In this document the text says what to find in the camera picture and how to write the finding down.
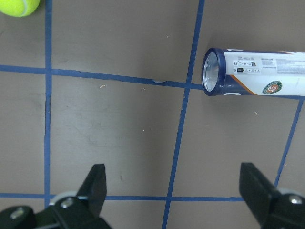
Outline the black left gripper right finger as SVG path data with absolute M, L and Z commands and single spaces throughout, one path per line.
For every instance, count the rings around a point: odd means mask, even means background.
M 240 167 L 239 192 L 262 229 L 303 229 L 305 196 L 277 188 L 253 164 Z

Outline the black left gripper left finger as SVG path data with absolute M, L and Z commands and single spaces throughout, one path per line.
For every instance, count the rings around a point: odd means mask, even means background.
M 50 201 L 52 214 L 60 229 L 105 229 L 100 217 L 107 194 L 104 164 L 92 166 L 78 191 L 67 191 Z

